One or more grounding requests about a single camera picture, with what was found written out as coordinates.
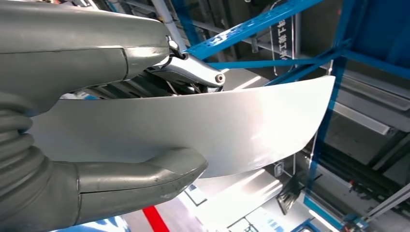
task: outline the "flexible hose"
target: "flexible hose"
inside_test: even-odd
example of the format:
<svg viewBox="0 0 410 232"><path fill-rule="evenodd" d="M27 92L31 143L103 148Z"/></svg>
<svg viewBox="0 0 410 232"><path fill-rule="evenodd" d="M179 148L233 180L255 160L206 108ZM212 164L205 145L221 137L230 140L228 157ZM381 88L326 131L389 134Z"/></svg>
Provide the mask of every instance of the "flexible hose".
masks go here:
<svg viewBox="0 0 410 232"><path fill-rule="evenodd" d="M44 231L73 225L65 216L78 211L73 165L57 164L33 146L34 139L23 133L32 126L30 118L10 110L0 110L0 230ZM63 193L75 197L63 197Z"/></svg>

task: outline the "blue metal frame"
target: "blue metal frame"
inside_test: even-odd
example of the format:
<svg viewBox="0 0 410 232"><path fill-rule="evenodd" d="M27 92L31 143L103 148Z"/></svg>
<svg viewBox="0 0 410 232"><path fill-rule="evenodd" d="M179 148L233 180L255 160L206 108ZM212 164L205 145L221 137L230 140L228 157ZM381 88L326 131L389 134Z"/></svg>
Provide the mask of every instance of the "blue metal frame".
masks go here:
<svg viewBox="0 0 410 232"><path fill-rule="evenodd" d="M308 227L309 229L311 229L314 232L321 232L315 225L313 225L311 223L312 220L313 220L313 218L307 219L306 221L302 222L302 224L300 224L298 227L293 229L291 232L300 232L306 227Z"/></svg>
<svg viewBox="0 0 410 232"><path fill-rule="evenodd" d="M400 58L402 50L410 43L410 19L407 20L406 25L396 37L393 46L387 55L387 62L395 64Z"/></svg>
<svg viewBox="0 0 410 232"><path fill-rule="evenodd" d="M213 38L187 49L187 52L204 59L257 32L268 28L298 12L301 12L323 0L288 0L287 3L275 7L271 11L228 29Z"/></svg>
<svg viewBox="0 0 410 232"><path fill-rule="evenodd" d="M318 59L280 59L280 60L256 60L256 61L237 61L237 62L219 62L208 63L216 69L251 69L264 68L272 66L292 66L297 64L315 64Z"/></svg>
<svg viewBox="0 0 410 232"><path fill-rule="evenodd" d="M287 72L272 81L268 82L265 84L265 86L271 86L271 85L277 85L277 84L284 84L284 83L290 83L293 81L297 81L300 78L304 77L306 74L309 74L313 71L315 71L317 68L320 66L330 62L331 60L339 57L342 54L342 47L334 48L331 49L325 53L322 53L321 55L318 55L316 59L318 59L318 62L315 64L305 64L298 66L296 69L291 70L290 72Z"/></svg>
<svg viewBox="0 0 410 232"><path fill-rule="evenodd" d="M388 73L410 79L410 69L403 68L353 51L345 51L343 56L348 59L352 59L360 63L367 64L369 66L378 67L379 69L386 71Z"/></svg>
<svg viewBox="0 0 410 232"><path fill-rule="evenodd" d="M321 216L323 219L325 219L329 224L331 224L333 227L335 227L338 230L342 229L342 222L338 221L336 218L334 218L332 215L326 212L322 207L318 206L312 199L305 195L305 199L303 200L303 203L309 207L311 210L315 211L319 216Z"/></svg>

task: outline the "metal bar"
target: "metal bar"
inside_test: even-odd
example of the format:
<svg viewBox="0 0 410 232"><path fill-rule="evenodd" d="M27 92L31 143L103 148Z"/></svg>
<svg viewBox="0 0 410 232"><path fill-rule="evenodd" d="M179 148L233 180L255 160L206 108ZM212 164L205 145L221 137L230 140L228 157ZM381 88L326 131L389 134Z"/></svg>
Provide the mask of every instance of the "metal bar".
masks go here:
<svg viewBox="0 0 410 232"><path fill-rule="evenodd" d="M399 86L396 85L392 85L390 83L357 73L357 72L353 72L350 70L346 70L344 73L344 78L349 78L349 79L353 79L356 81L360 81L364 84L367 84L369 86L373 86L373 87L377 87L379 89L383 89L387 92L396 94L400 97L403 98L407 98L410 99L410 91L408 91L405 88L401 88Z"/></svg>
<svg viewBox="0 0 410 232"><path fill-rule="evenodd" d="M381 173L385 173L393 165L395 165L399 160L405 157L410 151L410 141L404 144L398 151L396 151L384 164L377 169Z"/></svg>
<svg viewBox="0 0 410 232"><path fill-rule="evenodd" d="M410 20L407 21L403 30L400 32L400 34L396 37L395 41L393 42L392 48L390 49L389 54L387 55L387 62L392 64L397 63L403 51L403 48L405 48L409 44L409 36Z"/></svg>
<svg viewBox="0 0 410 232"><path fill-rule="evenodd" d="M347 89L363 94L378 102L391 106L399 111L405 112L410 109L410 100L386 92L382 89L366 85L360 81L345 79L343 86Z"/></svg>
<svg viewBox="0 0 410 232"><path fill-rule="evenodd" d="M200 59L204 59L321 1L289 0L287 3L275 7L271 11L260 14L253 19L197 44L187 51Z"/></svg>
<svg viewBox="0 0 410 232"><path fill-rule="evenodd" d="M152 0L152 4L154 4L156 11L162 18L162 22L171 33L172 39L179 45L179 49L181 51L186 50L187 47L185 46L184 40L182 39L181 34L179 34L178 28L176 28L165 2L163 0Z"/></svg>
<svg viewBox="0 0 410 232"><path fill-rule="evenodd" d="M366 55L362 55L362 54L359 54L353 51L345 51L343 56L348 59L353 59L355 61L370 65L372 67L376 67L388 73L398 75L406 79L410 79L410 69L396 66L394 64L390 64L385 61L378 60L372 57L368 57Z"/></svg>
<svg viewBox="0 0 410 232"><path fill-rule="evenodd" d="M371 117L368 117L356 110L353 110L341 103L335 102L335 106L333 107L333 111L336 113L345 116L349 118L350 120L353 120L357 123L359 123L362 126L365 126L372 131L375 131L379 134L386 135L390 131L390 127L372 119Z"/></svg>
<svg viewBox="0 0 410 232"><path fill-rule="evenodd" d="M397 111L363 99L343 89L339 91L337 102L349 106L353 110L363 112L365 115L371 115L371 118L385 125L410 132L410 118Z"/></svg>
<svg viewBox="0 0 410 232"><path fill-rule="evenodd" d="M293 175L296 174L296 153L293 155Z"/></svg>
<svg viewBox="0 0 410 232"><path fill-rule="evenodd" d="M410 184L407 184L402 189L397 191L391 197L387 198L385 201L380 203L374 209L372 209L367 215L367 222L375 219L376 217L380 216L381 214L385 213L386 211L390 210L391 208L395 207L396 205L400 204L402 201L406 200L410 197Z"/></svg>
<svg viewBox="0 0 410 232"><path fill-rule="evenodd" d="M250 38L250 46L252 47L252 53L258 53L259 52L259 46L258 46L258 39L252 35Z"/></svg>
<svg viewBox="0 0 410 232"><path fill-rule="evenodd" d="M187 7L185 6L185 1L171 0L171 3L174 6L176 15L178 16L179 22L181 23L182 28L185 31L190 45L194 46L195 44L199 44L201 41L199 40L194 25L192 24L192 19Z"/></svg>
<svg viewBox="0 0 410 232"><path fill-rule="evenodd" d="M295 50L295 58L299 59L300 57L300 31L301 31L301 15L300 13L295 14L294 16L294 22L295 22L295 35L294 35L294 50Z"/></svg>
<svg viewBox="0 0 410 232"><path fill-rule="evenodd" d="M353 12L354 5L355 5L355 0L344 0L343 1L340 20L337 25L335 40L333 41L333 49L340 47L342 45L342 42L345 41L346 31L349 29L348 27L350 26L349 19L351 17L351 13ZM313 157L311 158L312 162L309 168L309 180L308 180L306 194L304 198L305 204L308 202L309 200L308 197L313 188L313 184L314 184L313 178L316 175L316 169L317 169L319 157L322 151L322 147L324 145L324 139L326 137L326 132L327 132L327 129L331 121L333 108L336 102L336 97L340 89L341 80L342 80L344 69L347 63L347 60L345 58L342 58L342 57L337 58L337 57L334 57L336 59L332 62L332 65L329 69L329 70L332 70L332 75L336 77L336 81L335 81L334 89L333 89L330 102L328 105L329 109L326 110L326 113L323 117L323 121L321 125L319 126L318 133L317 133L317 140L316 140L316 143L314 144L315 149L312 151Z"/></svg>
<svg viewBox="0 0 410 232"><path fill-rule="evenodd" d="M400 141L402 141L408 133L405 133L403 131L397 131L392 138L390 138L389 141L383 147L380 148L380 150L377 152L377 154L369 161L367 166L369 167L374 167L376 164L380 162L380 160L387 155L389 151L391 151L395 146L399 144Z"/></svg>
<svg viewBox="0 0 410 232"><path fill-rule="evenodd" d="M306 74L309 74L312 71L316 70L321 65L328 63L329 61L339 57L341 53L342 51L340 49L331 49L315 57L315 59L318 60L317 63L301 65L296 69L291 70L290 72L287 72L284 75L281 75L278 78L273 79L272 81L266 83L264 86L271 86L296 81L304 77Z"/></svg>
<svg viewBox="0 0 410 232"><path fill-rule="evenodd" d="M216 69L251 69L271 66L291 66L295 64L314 64L317 59L288 59L288 60L256 60L224 63L208 63Z"/></svg>

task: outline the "pipe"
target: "pipe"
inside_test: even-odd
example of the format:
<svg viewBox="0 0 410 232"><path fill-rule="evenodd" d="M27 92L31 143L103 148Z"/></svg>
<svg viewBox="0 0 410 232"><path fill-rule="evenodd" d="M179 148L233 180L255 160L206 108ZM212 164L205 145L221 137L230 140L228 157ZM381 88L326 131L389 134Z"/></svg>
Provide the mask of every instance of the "pipe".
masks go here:
<svg viewBox="0 0 410 232"><path fill-rule="evenodd" d="M198 0L199 9L201 10L201 14L204 17L204 20L205 20L206 23L209 23L210 25L215 25L214 18L212 17L211 14L208 13L208 12L211 12L209 10L210 6L209 6L207 1L206 1L206 3L204 3L204 1L206 1L206 0ZM208 35L210 37L214 37L214 36L217 35L217 33L211 32L211 31L208 30ZM218 58L218 62L226 62L227 59L226 59L223 51L218 52L216 55L217 55L217 58Z"/></svg>
<svg viewBox="0 0 410 232"><path fill-rule="evenodd" d="M169 13L165 2L163 0L152 0L152 4L154 4L156 12L158 12L159 16L162 18L162 22L171 33L172 39L178 44L179 50L186 50L187 47L185 46L184 40L182 39L181 34L179 34L178 28L176 27L174 19L172 18L171 13Z"/></svg>
<svg viewBox="0 0 410 232"><path fill-rule="evenodd" d="M402 203L409 197L410 197L410 184L407 184L402 189L400 189L395 194L393 194L388 199L386 199L381 204L379 204L374 209L372 209L368 213L367 217L365 217L366 221L369 222L373 220L374 218L382 215L383 213L394 208L396 205Z"/></svg>
<svg viewBox="0 0 410 232"><path fill-rule="evenodd" d="M295 14L295 58L299 59L300 55L300 13Z"/></svg>

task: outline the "fluorescent light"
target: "fluorescent light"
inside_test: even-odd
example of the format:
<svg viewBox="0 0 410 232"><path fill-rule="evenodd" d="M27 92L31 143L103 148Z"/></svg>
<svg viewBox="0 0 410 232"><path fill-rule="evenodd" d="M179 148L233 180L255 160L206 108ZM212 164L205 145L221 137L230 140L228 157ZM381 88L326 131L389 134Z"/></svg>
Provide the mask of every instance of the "fluorescent light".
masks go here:
<svg viewBox="0 0 410 232"><path fill-rule="evenodd" d="M255 194L259 195L259 194L263 194L266 191L270 190L273 186L277 185L279 183L279 180L275 180L274 182L270 183L269 185L263 187L262 189L260 189L259 191L257 191Z"/></svg>
<svg viewBox="0 0 410 232"><path fill-rule="evenodd" d="M269 197L270 194L272 194L272 193L278 191L281 187L283 187L283 184L280 184L280 185L276 186L276 188L270 190L267 194L265 194L265 197Z"/></svg>
<svg viewBox="0 0 410 232"><path fill-rule="evenodd" d="M94 3L93 0L88 0L88 2L90 3L90 5L92 6L92 8L99 10L98 6Z"/></svg>
<svg viewBox="0 0 410 232"><path fill-rule="evenodd" d="M84 0L80 0L80 2L86 7L88 4Z"/></svg>
<svg viewBox="0 0 410 232"><path fill-rule="evenodd" d="M256 77L254 77L254 78L248 80L247 82L241 84L240 86L234 88L234 90L235 90L235 89L243 89L243 88L245 88L245 87L247 87L247 86L250 86L250 85L252 85L253 83L259 81L260 79L261 79L261 76L256 76Z"/></svg>
<svg viewBox="0 0 410 232"><path fill-rule="evenodd" d="M312 214L317 220L319 220L323 225L325 225L328 229L334 232L338 232L339 230L332 226L329 222L327 222L324 218L322 218L319 214L315 211L309 209L309 213Z"/></svg>

